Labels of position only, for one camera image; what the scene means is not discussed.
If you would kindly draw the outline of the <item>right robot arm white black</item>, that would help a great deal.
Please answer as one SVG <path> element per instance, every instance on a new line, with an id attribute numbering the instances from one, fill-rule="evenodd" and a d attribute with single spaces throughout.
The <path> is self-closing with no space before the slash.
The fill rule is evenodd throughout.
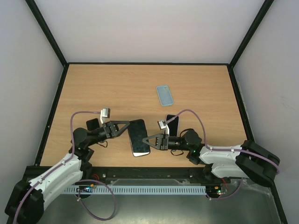
<path id="1" fill-rule="evenodd" d="M 156 134 L 143 138 L 143 143 L 157 150 L 187 151 L 187 159 L 195 164 L 204 164 L 207 182 L 219 178 L 247 178 L 263 187 L 271 187 L 278 174 L 280 159 L 251 140 L 232 147 L 206 146 L 193 129 L 186 129 L 179 137 Z"/>

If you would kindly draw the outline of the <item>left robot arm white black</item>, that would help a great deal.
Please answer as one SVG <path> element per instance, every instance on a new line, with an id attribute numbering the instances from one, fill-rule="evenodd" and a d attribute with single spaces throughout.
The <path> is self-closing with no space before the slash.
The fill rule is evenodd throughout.
<path id="1" fill-rule="evenodd" d="M 109 121 L 94 130 L 72 129 L 69 152 L 36 178 L 16 183 L 5 213 L 14 224 L 36 224 L 49 204 L 67 187 L 80 181 L 95 182 L 89 162 L 94 151 L 89 147 L 121 136 L 129 124 L 129 121 Z"/>

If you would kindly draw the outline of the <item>light blue phone case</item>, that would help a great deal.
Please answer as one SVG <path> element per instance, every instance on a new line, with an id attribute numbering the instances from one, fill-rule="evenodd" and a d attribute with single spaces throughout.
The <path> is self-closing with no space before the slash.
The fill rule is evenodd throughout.
<path id="1" fill-rule="evenodd" d="M 173 105 L 174 101 L 168 85 L 159 85 L 156 87 L 156 90 L 161 106 Z"/>

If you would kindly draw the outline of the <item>small black phone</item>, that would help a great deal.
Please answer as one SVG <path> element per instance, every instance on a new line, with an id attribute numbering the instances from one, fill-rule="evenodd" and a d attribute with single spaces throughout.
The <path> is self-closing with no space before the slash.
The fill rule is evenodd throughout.
<path id="1" fill-rule="evenodd" d="M 99 120 L 97 118 L 94 118 L 86 121 L 86 127 L 88 131 L 93 131 L 97 128 L 100 128 Z"/>

